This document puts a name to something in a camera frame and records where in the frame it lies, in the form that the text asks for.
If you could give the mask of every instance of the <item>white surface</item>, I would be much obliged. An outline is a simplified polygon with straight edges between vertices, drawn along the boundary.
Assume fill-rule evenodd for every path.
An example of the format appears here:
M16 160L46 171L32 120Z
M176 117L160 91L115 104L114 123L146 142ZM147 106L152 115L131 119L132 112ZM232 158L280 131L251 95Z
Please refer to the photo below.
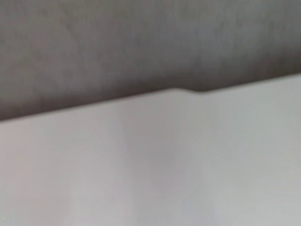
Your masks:
M0 124L2 226L299 226L301 77Z

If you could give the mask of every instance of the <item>gray surface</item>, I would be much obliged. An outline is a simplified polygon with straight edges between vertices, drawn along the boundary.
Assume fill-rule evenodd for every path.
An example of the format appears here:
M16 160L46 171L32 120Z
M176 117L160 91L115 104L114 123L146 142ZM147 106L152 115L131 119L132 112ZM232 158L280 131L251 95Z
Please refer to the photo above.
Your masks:
M299 0L0 0L0 119L301 71Z

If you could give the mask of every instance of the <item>white panel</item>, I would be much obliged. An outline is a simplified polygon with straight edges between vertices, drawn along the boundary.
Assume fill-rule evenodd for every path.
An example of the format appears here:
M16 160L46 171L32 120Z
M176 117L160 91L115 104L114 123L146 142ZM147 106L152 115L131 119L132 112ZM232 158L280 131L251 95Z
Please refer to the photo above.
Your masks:
M0 225L299 226L301 78L0 124Z

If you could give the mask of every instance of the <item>gray wall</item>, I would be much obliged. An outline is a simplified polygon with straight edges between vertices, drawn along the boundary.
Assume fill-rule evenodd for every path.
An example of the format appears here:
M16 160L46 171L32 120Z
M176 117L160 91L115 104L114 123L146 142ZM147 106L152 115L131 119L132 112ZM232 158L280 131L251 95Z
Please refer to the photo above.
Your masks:
M0 119L301 71L298 0L1 0Z

